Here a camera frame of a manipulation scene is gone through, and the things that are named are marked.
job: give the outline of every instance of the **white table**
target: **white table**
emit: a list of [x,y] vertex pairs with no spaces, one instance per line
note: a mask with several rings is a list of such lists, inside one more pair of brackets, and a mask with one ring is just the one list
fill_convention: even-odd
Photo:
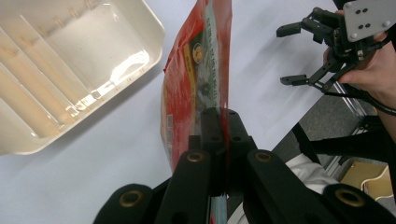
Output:
[[[160,137],[163,68],[195,1],[147,3],[166,30],[161,61],[42,151],[0,157],[0,223],[92,223],[119,187],[153,188],[171,175]],[[325,46],[308,32],[276,38],[313,7],[335,10],[331,0],[233,1],[229,106],[259,148],[274,148],[321,95],[279,82],[321,66]]]

